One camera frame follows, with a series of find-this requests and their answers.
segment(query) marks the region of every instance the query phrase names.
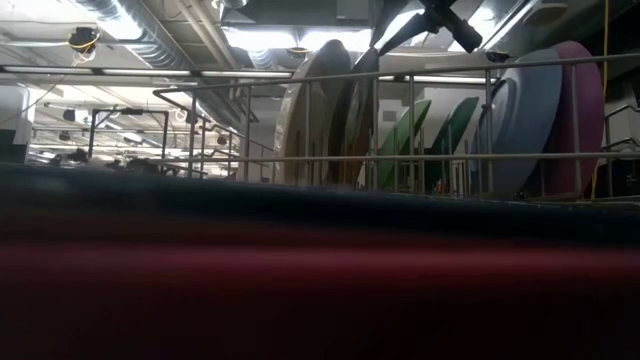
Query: ceiling pipe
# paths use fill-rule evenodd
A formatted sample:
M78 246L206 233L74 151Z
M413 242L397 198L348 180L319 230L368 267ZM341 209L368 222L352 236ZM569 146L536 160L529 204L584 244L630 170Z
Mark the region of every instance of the ceiling pipe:
M183 0L177 0L176 5L178 6L178 10L182 12L182 15L187 19L193 30L198 34L204 45L209 49L213 57L216 61L221 65L222 68L226 68L230 64L225 59L224 55L221 52L221 49L218 48L216 44L214 44L211 39L207 36L205 31L202 29L198 20L195 18L189 7L184 3Z
M149 67L177 70L194 69L195 64L149 11L142 1L69 0L85 9L100 25L119 40L152 42L154 45L127 46ZM215 91L199 93L198 102L213 118L228 126L239 127L241 113L231 101Z
M231 54L231 51L229 51L226 38L224 34L222 34L220 27L213 25L213 23L211 22L211 19L209 18L209 15L206 13L206 11L204 11L204 9L202 8L202 5L200 5L200 2L198 2L198 0L188 0L188 1L189 1L189 4L191 4L192 9L196 12L198 17L200 17L200 20L202 20L202 24L209 32L209 35L211 35L211 37L216 42L220 50L222 50L222 53L224 54L224 57L229 62L229 65L231 65L231 68L237 69L238 64L236 63L233 57L233 54Z

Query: fluorescent light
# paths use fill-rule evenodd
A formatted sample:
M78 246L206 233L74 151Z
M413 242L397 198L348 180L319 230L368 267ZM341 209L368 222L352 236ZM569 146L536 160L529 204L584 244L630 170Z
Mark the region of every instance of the fluorescent light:
M507 23L505 24L500 31L493 35L493 37L484 43L480 47L480 49L491 49L494 47L498 41L502 40L502 38L511 31L511 29L518 23L520 20L531 10L536 4L538 0L529 1L518 13Z
M142 138L134 133L124 133L122 134L122 136L126 137L129 140L135 141L135 142L142 142Z
M191 76L189 70L104 69L105 75L120 76Z
M56 67L35 67L35 66L3 66L6 72L31 73L47 75L91 75L93 72L87 68L56 68Z
M315 51L331 40L340 40L348 51L365 52L369 50L370 39L370 29L360 31L310 31L302 38L299 46Z
M204 77L237 77L247 79L291 79L292 74L284 71L202 71Z
M473 16L471 16L471 19L469 19L469 25L473 26L478 34L482 36L483 40L486 40L493 35L497 25L497 19L491 9L480 7ZM462 46L455 40L448 51L465 52Z
M376 44L376 47L379 48L383 44L385 44L387 41L389 41L389 39L391 39L393 37L393 35L395 35L398 31L400 31L400 29L402 29L402 27L405 26L406 23L409 20L411 20L411 18L414 15L422 14L422 13L424 13L424 9L411 10L411 11L407 11L407 12L404 12L404 13L399 14L398 16L396 16L396 18L393 19L393 21L391 21L391 23L389 24L389 27L387 27L387 30L385 31L385 33L382 36L382 38L380 38L380 40Z
M288 49L298 45L288 31L238 30L236 28L223 28L223 30L229 45L247 51Z
M35 153L35 152L31 152L30 151L29 155L39 156L39 157L42 157L42 158L45 158L45 159L53 159L54 157L56 157L56 154L52 154L52 153L46 152L46 151L43 151L41 153Z

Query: ventilation duct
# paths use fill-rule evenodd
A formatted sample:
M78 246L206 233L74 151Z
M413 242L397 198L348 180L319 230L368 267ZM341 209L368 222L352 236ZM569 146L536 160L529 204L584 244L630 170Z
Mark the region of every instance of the ventilation duct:
M245 5L249 0L222 0L222 4L231 9L239 9Z
M269 49L247 51L253 66L258 70L278 71L278 60Z
M153 45L127 48L154 69L193 69L194 64L167 34L141 1L71 0L84 8L111 36L118 40L139 40ZM202 108L221 124L239 127L240 116L228 99L217 92L198 95Z

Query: metal railing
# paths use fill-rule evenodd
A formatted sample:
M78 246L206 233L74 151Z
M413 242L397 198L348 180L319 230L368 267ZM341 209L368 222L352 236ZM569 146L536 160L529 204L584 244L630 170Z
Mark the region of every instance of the metal railing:
M393 156L379 156L377 154L377 150L378 150L378 127L379 127L379 122L378 122L378 111L373 111L373 131L372 131L372 139L370 141L372 141L373 143L370 144L369 148L370 150L370 154L371 155L366 155L366 156L310 156L310 151L309 151L309 147L310 147L310 142L307 141L306 142L306 149L304 149L304 156L297 156L297 157L275 157L275 153L274 156L271 158L252 158L249 156L249 146L250 146L250 142L245 141L244 142L244 147L242 149L242 154L240 158L234 158L233 162L238 162L238 163L255 163L255 162L262 162L262 163L272 163L274 165L275 168L275 163L280 163L280 162L301 162L304 164L311 164L314 162L331 162L331 161L358 161L358 162L363 162L365 164L371 164L371 170L372 170L372 174L368 174L370 176L371 180L371 189L372 190L377 190L378 189L378 184L377 184L377 179L378 179L378 163L380 161L395 161L396 164L398 162L415 162L415 161L438 161L438 162L451 162L451 161L456 161L456 160L461 160L461 161L465 161L468 163L468 161L470 160L486 160L488 162L488 174L487 174L487 180L489 182L488 184L488 189L489 192L493 192L494 188L493 188L493 183L494 183L494 179L493 179L493 163L494 161L501 161L501 160L508 160L508 159L536 159L536 160L551 160L551 159L572 159L575 160L575 181L576 181L576 193L581 193L582 192L582 184L583 184L583 180L582 179L582 173L581 173L581 167L580 167L580 160L581 159L613 159L613 158L619 158L619 159L636 159L636 158L640 158L640 152L633 152L633 153L580 153L580 144L579 144L579 127L580 127L580 123L579 123L579 118L578 118L578 100L577 100L577 91L576 91L576 65L578 64L585 64L585 63L599 63L599 62L614 62L614 61L620 61L620 60L629 60L629 59L640 59L640 53L634 53L634 54L622 54L622 55L611 55L611 56L597 56L597 57L589 57L589 58L575 58L575 59L560 59L560 60L551 60L551 61L537 61L537 62L522 62L522 63L508 63L508 64L495 64L495 65L488 65L488 66L453 66L453 67L441 67L441 68L437 68L437 69L422 69L422 70L409 70L409 71L398 71L398 72L376 72L376 73L363 73L363 74L346 74L346 75L334 75L334 76L325 76L325 77L315 77L315 78L306 78L306 79L283 79L283 80L270 80L270 81L251 81L251 82L235 82L232 84L222 84L222 85L210 85L210 86L202 86L202 87L182 87L182 88L173 88L173 89L161 89L161 90L155 90L153 91L153 94L157 97L159 97L160 99L163 99L167 102L169 102L170 104L181 108L185 111L188 111L190 116L194 116L193 114L195 114L195 116L198 116L200 118L202 118L203 120L206 121L206 119L200 115L197 114L197 109L196 109L196 101L194 100L192 103L192 107L191 109L176 103L175 101L171 100L170 98L168 98L166 96L166 94L170 94L170 93L178 93L178 92L185 92L185 93L191 93L193 94L193 98L195 99L195 95L197 94L198 91L204 91L204 90L225 90L228 88L246 88L248 90L248 97L246 100L246 116L245 119L243 121L243 130L244 130L244 134L246 138L250 138L250 134L251 134L251 122L250 122L250 114L251 114L251 91L253 89L253 87L255 86L271 86L271 85L286 85L286 84L305 84L305 86L310 86L312 83L314 82L322 82L322 81L327 81L327 80L350 80L350 79L373 79L373 96L374 96L374 110L377 110L377 104L378 104L378 87L379 87L379 82L380 79L383 77L408 77L409 80L409 94L410 94L410 98L411 101L409 101L409 114L410 114L410 122L411 122L411 127L413 128L413 123L415 121L414 119L414 87L415 87L415 77L416 76L423 76L423 75L433 75L433 74L441 74L441 73L459 73L459 72L468 72L468 71L484 71L485 73L485 77L484 77L484 87L485 87L485 96L486 96L486 100L485 100L485 104L483 105L484 107L484 111L485 111L485 121L486 121L486 133L482 134L482 136L486 136L487 139L491 139L492 138L492 133L493 133L493 124L492 124L492 108L491 106L489 106L491 104L491 96L492 96L492 90L493 90L493 84L494 81L491 77L491 72L494 70L502 70L502 69L510 69L510 68L528 68L528 67L542 67L542 66L557 66L557 65L568 65L571 66L571 87L572 87L572 106L573 106L573 137L574 137L574 152L573 153L543 153L543 154L493 154L493 151L491 149L491 141L487 141L487 153L486 154L469 154L469 146L468 143L465 144L465 154L464 155L456 155L453 154L453 151L451 149L449 149L449 154L448 155L425 155L425 154L415 154L414 150L414 137L409 137L410 139L410 153L409 155L398 155L398 151L396 149L395 155ZM306 109L306 114L305 114L305 124L309 124L310 122L310 100L309 97L307 97L306 99L307 101L307 109ZM611 118L611 116L624 111L625 109L618 109L616 111L614 111L612 114L607 115L606 117L606 121L605 121L605 138L606 138L606 144L609 145L610 144L610 122L609 122L609 118ZM191 126L191 136L193 138L193 135L195 133L195 122L192 121L191 122L192 126ZM309 126L305 127L305 134L304 134L304 138L308 139L309 138ZM424 139L420 140L421 145L424 145ZM190 149L189 149L189 158L186 159L179 159L179 160L158 160L155 161L156 163L172 163L172 162L183 162L183 163L189 163L190 167L193 166L194 162L225 162L225 161L229 161L229 160L225 160L225 159L196 159L193 156L193 141L190 144ZM395 185L394 188L397 189L397 185L398 185L398 175L395 174L394 176L394 181L395 181ZM610 170L610 165L609 165L609 179L611 179L611 170ZM248 180L248 170L247 167L245 166L245 171L243 174L243 180L247 181ZM415 184L415 169L413 166L410 166L410 174L409 174L409 186L412 188L412 192L415 192L415 189L413 189L413 186Z

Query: railing post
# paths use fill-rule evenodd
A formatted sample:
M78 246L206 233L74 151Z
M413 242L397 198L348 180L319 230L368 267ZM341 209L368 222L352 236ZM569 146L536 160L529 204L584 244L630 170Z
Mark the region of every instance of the railing post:
M413 132L413 128L415 127L416 119L415 119L415 104L413 103L415 100L414 94L414 77L413 75L409 76L409 155L414 155L415 152L415 133ZM413 161L409 162L409 191L411 194L415 191L415 169L413 168Z
M377 156L378 155L378 133L379 133L379 122L378 122L378 113L380 112L380 110L378 109L379 107L379 100L378 97L380 96L378 94L378 88L379 83L378 83L378 79L374 78L373 79L373 151L371 152L371 154L373 156ZM378 167L379 167L380 163L378 161L373 161L372 162L372 166L373 166L373 178L372 178L372 184L373 184L373 191L378 191L379 190L379 186L378 186Z
M486 70L485 81L485 119L487 120L487 154L493 154L493 89L491 87L491 71ZM489 193L493 193L493 160L488 162L487 180L489 182Z
M580 153L580 124L578 116L578 89L576 86L576 66L571 65L571 105L573 112L573 150L575 153ZM575 162L576 171L576 194L582 193L582 169L580 166L580 159L576 159Z
M200 144L200 180L204 179L204 148L207 141L207 128L202 126L202 143Z
M187 177L193 178L193 149L196 137L196 122L198 121L198 100L196 98L197 90L193 91L193 99L191 100L191 112L189 113L189 121L191 121L191 129L189 131L189 164Z
M247 114L245 116L244 123L244 147L242 149L242 157L248 158L251 151L251 96L253 92L253 86L249 86L247 91ZM243 166L242 180L244 182L249 181L249 163L245 162Z
M304 86L306 109L304 114L304 156L311 156L311 83ZM311 186L311 162L305 162L305 174L307 177L307 186Z

